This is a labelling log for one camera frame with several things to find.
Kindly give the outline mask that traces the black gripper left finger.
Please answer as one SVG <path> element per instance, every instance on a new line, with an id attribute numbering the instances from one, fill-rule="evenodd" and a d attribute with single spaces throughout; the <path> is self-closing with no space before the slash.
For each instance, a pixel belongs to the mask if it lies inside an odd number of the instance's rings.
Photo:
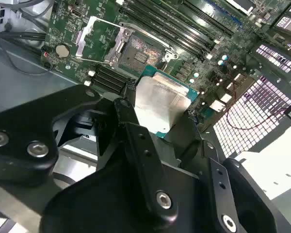
<path id="1" fill-rule="evenodd" d="M 47 205 L 38 188 L 48 185 L 59 158 L 58 147 L 78 135 L 78 115 L 88 113 L 98 127 L 94 133 L 102 144 L 103 157 L 110 159 L 120 144 L 117 107 L 133 108 L 123 98 L 102 98 L 84 85 L 76 85 L 0 112 L 0 188 L 29 208 Z"/>

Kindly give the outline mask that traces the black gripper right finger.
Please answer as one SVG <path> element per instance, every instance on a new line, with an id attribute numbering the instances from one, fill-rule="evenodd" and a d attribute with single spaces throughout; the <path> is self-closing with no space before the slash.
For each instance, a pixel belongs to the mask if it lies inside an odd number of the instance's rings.
<path id="1" fill-rule="evenodd" d="M 216 233 L 291 233 L 291 224 L 233 158 L 220 161 L 215 146 L 204 139 L 188 113 L 173 117 L 165 139 L 179 167 L 197 175 L 207 223 Z"/>

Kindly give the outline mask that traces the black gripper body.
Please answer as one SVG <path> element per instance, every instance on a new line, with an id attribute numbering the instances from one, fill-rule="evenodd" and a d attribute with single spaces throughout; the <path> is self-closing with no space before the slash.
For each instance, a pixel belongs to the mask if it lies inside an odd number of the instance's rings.
<path id="1" fill-rule="evenodd" d="M 116 113 L 120 144 L 103 169 L 50 201 L 40 232 L 215 232 L 200 180 L 161 163 L 132 108 Z"/>

